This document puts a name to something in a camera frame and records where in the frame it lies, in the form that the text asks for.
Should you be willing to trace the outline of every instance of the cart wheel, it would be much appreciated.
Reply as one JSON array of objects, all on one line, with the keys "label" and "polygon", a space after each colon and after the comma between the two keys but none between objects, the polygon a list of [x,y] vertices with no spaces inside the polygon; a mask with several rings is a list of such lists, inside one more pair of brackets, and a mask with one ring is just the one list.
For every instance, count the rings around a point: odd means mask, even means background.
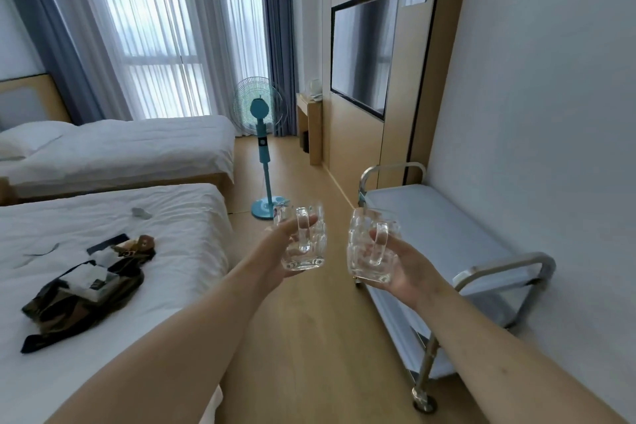
[{"label": "cart wheel", "polygon": [[413,407],[422,414],[433,414],[437,411],[437,401],[434,397],[428,396],[425,402],[413,400]]}]

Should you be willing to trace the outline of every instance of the blue-gray curtain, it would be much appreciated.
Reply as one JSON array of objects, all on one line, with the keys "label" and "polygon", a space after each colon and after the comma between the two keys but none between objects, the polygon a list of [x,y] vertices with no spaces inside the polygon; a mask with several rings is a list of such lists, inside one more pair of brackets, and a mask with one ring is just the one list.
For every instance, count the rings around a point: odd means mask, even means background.
[{"label": "blue-gray curtain", "polygon": [[71,120],[83,124],[104,119],[55,0],[13,1]]},{"label": "blue-gray curtain", "polygon": [[294,50],[293,0],[263,0],[270,78],[282,96],[287,114],[274,128],[275,136],[296,134],[296,54]]}]

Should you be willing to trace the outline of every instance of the person's right arm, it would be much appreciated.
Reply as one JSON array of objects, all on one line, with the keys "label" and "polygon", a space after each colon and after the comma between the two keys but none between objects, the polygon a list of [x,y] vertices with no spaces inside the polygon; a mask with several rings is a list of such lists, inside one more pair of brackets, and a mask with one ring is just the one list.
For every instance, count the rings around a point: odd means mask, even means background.
[{"label": "person's right arm", "polygon": [[401,263],[389,285],[377,286],[422,317],[490,422],[625,422],[548,357],[486,318],[408,243],[390,238],[387,248]]}]

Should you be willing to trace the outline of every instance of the hand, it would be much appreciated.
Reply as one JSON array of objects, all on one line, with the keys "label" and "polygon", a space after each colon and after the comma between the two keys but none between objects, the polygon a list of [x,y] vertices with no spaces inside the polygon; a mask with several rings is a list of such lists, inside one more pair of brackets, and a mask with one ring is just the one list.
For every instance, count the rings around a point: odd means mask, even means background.
[{"label": "hand", "polygon": [[[371,231],[371,238],[375,239],[375,230]],[[365,283],[388,291],[416,311],[437,293],[453,290],[453,287],[435,270],[433,264],[405,241],[389,236],[387,248],[399,257],[391,282],[388,284]]]},{"label": "hand", "polygon": [[[309,226],[314,225],[318,217],[309,217]],[[264,285],[264,290],[269,293],[279,286],[284,278],[294,276],[300,271],[285,270],[281,259],[287,250],[290,241],[298,240],[298,221],[286,220],[277,227],[269,227],[265,231],[263,239],[250,251],[237,265],[236,270],[245,270]]]}]

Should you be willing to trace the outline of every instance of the standing fan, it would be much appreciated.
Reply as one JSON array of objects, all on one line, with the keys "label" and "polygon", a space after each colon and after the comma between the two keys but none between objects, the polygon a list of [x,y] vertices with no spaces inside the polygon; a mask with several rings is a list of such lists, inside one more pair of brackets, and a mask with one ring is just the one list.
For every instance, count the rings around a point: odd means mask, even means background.
[{"label": "standing fan", "polygon": [[272,196],[270,187],[270,151],[267,132],[273,131],[287,116],[281,93],[266,77],[248,77],[238,83],[234,92],[234,120],[248,134],[258,136],[258,157],[263,163],[267,197],[252,203],[252,215],[261,220],[274,218],[274,206],[285,203],[286,198]]}]

